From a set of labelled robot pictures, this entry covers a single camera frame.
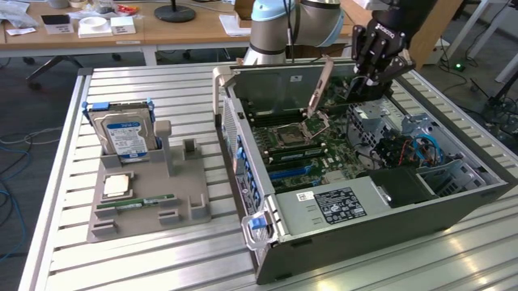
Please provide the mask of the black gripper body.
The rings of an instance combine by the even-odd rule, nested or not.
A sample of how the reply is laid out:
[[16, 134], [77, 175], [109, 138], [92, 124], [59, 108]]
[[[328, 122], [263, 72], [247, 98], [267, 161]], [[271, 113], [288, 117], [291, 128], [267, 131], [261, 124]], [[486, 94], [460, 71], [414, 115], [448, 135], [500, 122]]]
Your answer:
[[375, 40], [371, 47], [372, 65], [380, 58], [394, 57], [410, 48], [414, 35], [419, 31], [435, 1], [383, 1], [384, 10], [372, 11]]

